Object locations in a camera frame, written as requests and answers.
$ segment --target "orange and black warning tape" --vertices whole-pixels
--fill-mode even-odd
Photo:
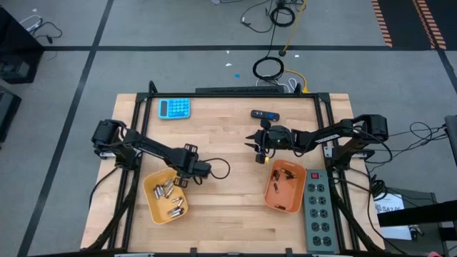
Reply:
[[[446,41],[444,40],[443,35],[441,35],[441,32],[436,25],[436,22],[433,19],[433,15],[430,12],[426,1],[412,0],[412,2],[416,8],[419,19],[421,20],[423,29],[427,34],[428,40],[430,41],[430,48],[435,49],[437,43],[440,49],[446,49]],[[386,21],[384,20],[378,0],[371,0],[371,4],[373,5],[376,19],[378,20],[379,28],[381,29],[381,33],[383,35],[384,41],[386,42],[386,45],[393,47],[391,35],[388,32]]]
[[[387,46],[392,47],[393,45],[391,35],[388,33],[386,21],[384,20],[381,8],[379,7],[378,0],[371,0],[371,4],[373,5],[374,13],[376,15],[376,19],[378,20],[379,28],[381,29],[381,33],[383,34],[384,42],[386,42]]]
[[[417,4],[418,4],[419,8],[422,11],[422,13],[421,13],[418,10],[418,14],[419,14],[419,17],[421,17],[421,20],[422,20],[422,23],[423,23],[423,27],[427,32],[427,35],[428,35],[428,37],[429,37],[429,39],[431,41],[431,44],[432,44],[433,48],[435,48],[435,44],[433,42],[433,39],[431,38],[430,31],[428,30],[428,26],[430,26],[431,33],[433,34],[433,37],[435,38],[436,43],[438,43],[439,48],[446,50],[446,42],[444,41],[444,38],[443,38],[443,36],[441,35],[441,32],[440,32],[440,29],[436,25],[436,22],[433,19],[433,15],[430,12],[430,9],[428,8],[427,3],[425,2],[425,0],[412,0],[412,1],[414,2],[415,6],[417,6]]]
[[[423,4],[418,4],[418,2],[416,0],[412,0],[412,1],[414,4],[414,7],[416,7],[416,11],[417,11],[417,14],[419,15],[419,18],[421,19],[423,29],[425,29],[425,31],[427,33],[428,40],[430,41],[430,48],[435,49],[435,47],[436,47],[435,42],[433,41],[433,38],[431,37],[430,31],[428,30],[426,20],[424,19],[423,15],[421,13],[421,10],[420,10],[420,8],[423,8]]]

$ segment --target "yellow bowl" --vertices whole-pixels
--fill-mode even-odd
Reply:
[[[163,185],[169,179],[176,178],[176,171],[172,168],[165,168],[162,171],[156,172],[147,176],[143,181],[143,190],[144,194],[146,194],[146,199],[149,205],[149,211],[151,212],[151,218],[154,223],[159,225],[165,224],[172,220],[175,220],[179,217],[184,216],[187,210],[189,209],[189,205],[187,204],[186,197],[184,197],[183,189],[178,186],[173,186],[173,192],[169,196],[169,198],[160,197],[156,199],[156,195],[154,194],[154,188],[156,185]],[[184,202],[182,203],[181,207],[184,209],[184,212],[177,217],[170,217],[167,214],[168,211],[178,206],[178,202],[172,203],[171,200],[182,197]]]

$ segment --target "black metal frame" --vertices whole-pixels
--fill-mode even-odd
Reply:
[[[131,128],[136,128],[139,119],[139,111],[141,108],[141,104],[143,101],[146,100],[146,108],[144,111],[143,117],[143,126],[141,128],[141,135],[146,135],[147,128],[149,125],[149,115],[151,113],[151,104],[153,98],[303,98],[303,99],[313,99],[314,106],[316,108],[316,118],[318,122],[318,127],[322,129],[324,127],[323,122],[323,115],[321,110],[321,103],[323,102],[325,105],[328,124],[333,125],[333,112],[331,108],[330,102],[330,95],[329,93],[313,93],[313,94],[303,94],[301,92],[297,92],[294,94],[270,94],[270,93],[249,93],[249,94],[213,94],[213,93],[159,93],[154,86],[152,81],[149,83],[149,92],[148,93],[137,93],[136,95],[136,102],[134,107],[134,114],[131,121]],[[334,146],[338,145],[337,140],[332,141]],[[327,143],[322,144],[322,148],[327,146]],[[134,195],[137,194],[138,183],[139,183],[139,174],[141,171],[141,167],[134,171],[134,178],[132,179],[131,190],[134,190]],[[333,171],[328,171],[329,176],[333,176]],[[127,178],[129,176],[129,171],[122,171],[121,180],[119,183],[119,190],[118,196],[116,199],[115,205],[115,213],[119,210],[120,205],[124,201],[125,197],[125,190],[127,185]],[[343,171],[338,171],[338,176],[342,179],[345,179],[345,174]],[[329,180],[330,190],[335,192],[336,186],[334,180]],[[345,183],[340,183],[341,192],[344,199],[344,202],[350,212],[352,213],[351,202],[349,199],[348,187]],[[65,256],[114,256],[115,254],[120,253],[127,253],[127,249],[129,247],[129,240],[130,240],[130,232],[131,232],[131,225],[133,222],[133,214],[134,214],[134,206],[135,206],[135,198],[132,199],[130,206],[127,211],[126,215],[126,225],[124,229],[124,234],[122,238],[122,244],[120,248],[115,248],[116,245],[116,236],[117,236],[117,227],[111,232],[108,248],[106,250],[87,250],[82,252],[75,252],[75,253],[61,253],[59,256],[64,254]],[[335,218],[336,224],[336,235],[338,239],[338,248],[341,255],[352,255],[352,256],[391,256],[391,257],[400,257],[406,255],[398,255],[398,254],[391,254],[391,253],[372,253],[367,251],[360,251],[358,238],[357,235],[353,232],[353,229],[350,228],[350,235],[351,235],[351,243],[352,243],[352,250],[348,250],[346,248],[346,244],[343,237],[343,229],[341,224],[341,217],[340,212],[336,204],[332,204],[333,214]],[[155,253],[155,256],[190,256],[194,257],[197,256],[197,249],[191,248],[189,253]],[[198,253],[198,256],[227,256],[227,253]],[[290,248],[285,249],[285,254],[280,253],[240,253],[239,256],[311,256],[311,254],[293,254]]]
[[[134,107],[134,115],[131,121],[131,128],[135,129],[138,123],[139,119],[139,110],[141,107],[141,103],[146,100],[146,108],[145,108],[145,113],[144,113],[144,118],[143,118],[143,127],[141,129],[141,134],[146,135],[146,130],[148,127],[149,123],[149,114],[151,112],[151,103],[153,98],[304,98],[304,99],[313,99],[314,101],[314,106],[316,108],[316,118],[318,122],[318,127],[322,129],[324,127],[323,124],[323,115],[322,115],[322,110],[321,110],[321,102],[324,102],[325,108],[326,108],[326,113],[327,113],[327,119],[329,125],[334,124],[334,119],[333,119],[333,112],[331,108],[331,102],[330,102],[330,95],[328,93],[314,93],[314,94],[303,94],[301,92],[298,92],[297,94],[270,94],[270,93],[243,93],[243,94],[213,94],[213,93],[159,93],[154,86],[154,83],[149,83],[149,92],[148,93],[137,93],[136,95],[136,103]],[[338,141],[334,140],[333,145],[337,146]],[[327,143],[322,144],[322,148],[327,146]],[[140,169],[137,169],[134,171],[134,176],[139,177],[139,171]],[[124,199],[124,194],[125,194],[125,189],[127,185],[127,177],[128,177],[128,172],[129,171],[122,171],[121,175],[121,180],[119,183],[119,191],[118,191],[118,196],[116,198],[116,206],[114,209],[114,212],[116,213],[119,209],[119,206],[121,205],[123,199]],[[328,171],[329,176],[333,176],[332,171]],[[345,179],[344,172],[339,171],[338,175]],[[136,195],[136,190],[138,188],[138,179],[134,179],[132,181],[135,181],[136,184],[132,184],[131,186],[135,190],[135,195]],[[336,187],[334,185],[333,180],[330,180],[329,182],[331,190],[336,190]],[[348,206],[349,210],[351,210],[351,202],[349,200],[349,195],[348,195],[348,187],[346,184],[342,183],[341,184],[341,189],[342,189],[342,195],[343,199]],[[123,235],[123,240],[121,247],[124,249],[127,249],[129,247],[129,239],[130,239],[130,232],[131,232],[131,224],[133,222],[133,212],[134,212],[134,206],[135,206],[135,200],[132,201],[128,212],[127,212],[127,217],[126,217],[126,225],[124,229],[124,235]],[[341,224],[341,217],[340,213],[338,210],[338,207],[333,205],[333,213],[335,216],[335,224],[336,224],[336,235],[338,238],[338,247],[340,251],[346,250],[346,244],[344,242],[344,237],[343,237],[343,229],[342,229],[342,224]],[[358,239],[356,234],[353,232],[352,228],[350,230],[351,234],[351,243],[353,246],[353,249],[358,251]],[[116,236],[117,236],[117,227],[113,230],[113,232],[110,235],[109,238],[109,244],[108,244],[108,249],[115,248],[116,244]]]

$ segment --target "blue calculator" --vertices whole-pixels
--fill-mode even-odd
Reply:
[[[159,102],[160,119],[187,119],[191,116],[189,99],[161,99]]]

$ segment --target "wooden table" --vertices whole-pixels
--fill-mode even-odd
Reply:
[[[135,94],[119,94],[113,119],[130,124],[135,97]],[[158,99],[152,101],[149,138],[170,147],[184,147],[185,143],[197,145],[200,159],[224,158],[231,164],[231,174],[222,181],[209,177],[201,186],[189,181],[189,187],[185,189],[189,203],[187,214],[173,222],[157,225],[151,220],[142,183],[146,176],[166,168],[166,165],[161,159],[145,154],[128,250],[188,253],[190,247],[197,247],[199,253],[284,253],[285,248],[292,248],[294,253],[306,253],[303,208],[294,214],[275,211],[265,206],[263,193],[274,160],[286,159],[307,169],[324,169],[321,147],[301,158],[296,158],[291,151],[277,151],[270,164],[261,165],[255,162],[253,149],[243,143],[247,142],[247,135],[260,129],[260,120],[250,117],[252,109],[280,113],[278,124],[289,129],[317,130],[313,99],[197,98],[191,100],[191,118],[175,121],[157,117],[158,102]],[[347,94],[331,94],[331,103],[335,122],[353,117]],[[323,104],[322,108],[327,126]],[[225,174],[226,164],[213,162],[211,165],[216,175]],[[365,171],[362,160],[352,160],[351,166]],[[98,179],[113,167],[113,159],[102,161]],[[106,179],[94,194],[81,247],[93,243],[113,216],[120,175],[118,171]],[[367,178],[359,173],[347,171],[346,179],[368,187]],[[383,240],[368,222],[368,194],[351,185],[348,188],[354,216],[373,241],[384,248]],[[379,229],[373,199],[370,212],[374,226]],[[347,222],[342,214],[341,218],[346,247],[351,248]],[[116,246],[121,245],[123,230],[124,220],[119,224]]]

